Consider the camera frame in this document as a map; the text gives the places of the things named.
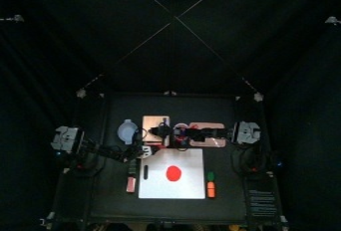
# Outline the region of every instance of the red circle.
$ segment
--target red circle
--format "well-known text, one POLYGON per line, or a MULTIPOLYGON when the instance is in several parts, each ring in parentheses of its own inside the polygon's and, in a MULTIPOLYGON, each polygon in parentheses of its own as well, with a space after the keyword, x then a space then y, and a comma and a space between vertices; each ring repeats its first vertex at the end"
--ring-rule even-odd
POLYGON ((167 176, 168 181, 179 181, 180 169, 176 166, 171 165, 167 169, 165 176, 167 176))

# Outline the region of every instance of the black backdrop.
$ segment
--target black backdrop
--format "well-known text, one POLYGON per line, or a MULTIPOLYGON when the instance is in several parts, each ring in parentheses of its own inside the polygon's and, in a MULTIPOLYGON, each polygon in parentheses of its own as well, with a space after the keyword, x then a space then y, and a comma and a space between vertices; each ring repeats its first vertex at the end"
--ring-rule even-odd
POLYGON ((76 90, 264 94, 279 189, 299 230, 338 230, 338 0, 0 0, 0 225, 36 230, 57 171, 49 141, 76 90))

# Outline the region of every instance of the black table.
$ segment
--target black table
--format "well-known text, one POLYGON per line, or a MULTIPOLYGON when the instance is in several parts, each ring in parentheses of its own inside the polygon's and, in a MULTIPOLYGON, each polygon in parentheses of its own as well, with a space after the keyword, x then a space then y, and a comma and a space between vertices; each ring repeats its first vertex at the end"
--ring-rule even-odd
MULTIPOLYGON (((79 100, 73 124, 103 145, 123 145, 117 127, 124 119, 143 124, 143 116, 169 116, 169 124, 192 121, 223 123, 255 121, 262 129, 262 144, 268 148, 262 105, 252 96, 157 96, 105 94, 79 100)), ((128 165, 100 157, 101 171, 91 178, 61 173, 56 193, 54 220, 88 223, 147 222, 250 224, 244 202, 244 180, 230 165, 234 146, 203 149, 203 171, 215 174, 215 198, 139 199, 127 193, 128 165)))

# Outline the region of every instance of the pink object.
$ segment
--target pink object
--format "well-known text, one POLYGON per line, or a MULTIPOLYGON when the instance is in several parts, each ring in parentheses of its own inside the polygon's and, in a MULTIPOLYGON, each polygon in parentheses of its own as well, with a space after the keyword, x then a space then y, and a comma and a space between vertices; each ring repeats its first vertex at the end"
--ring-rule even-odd
POLYGON ((128 177, 128 184, 127 184, 127 192, 128 193, 135 192, 135 183, 136 183, 136 179, 133 177, 128 177))

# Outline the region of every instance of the black curtain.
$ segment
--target black curtain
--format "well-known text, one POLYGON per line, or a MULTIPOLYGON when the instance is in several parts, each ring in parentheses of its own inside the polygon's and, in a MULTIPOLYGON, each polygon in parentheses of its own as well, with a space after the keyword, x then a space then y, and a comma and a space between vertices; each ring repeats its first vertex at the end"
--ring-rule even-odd
MULTIPOLYGON (((159 1, 180 14, 198 0, 159 1)), ((264 93, 284 159, 287 220, 338 230, 341 27, 323 20, 339 11, 338 0, 204 0, 182 20, 226 62, 174 22, 115 65, 169 21, 155 2, 0 0, 0 18, 25 19, 0 21, 0 228, 40 230, 57 182, 53 130, 72 124, 76 90, 109 71, 101 83, 117 92, 244 94, 244 76, 264 93)))
POLYGON ((279 190, 294 230, 341 226, 341 27, 326 30, 268 93, 271 146, 284 167, 279 190))

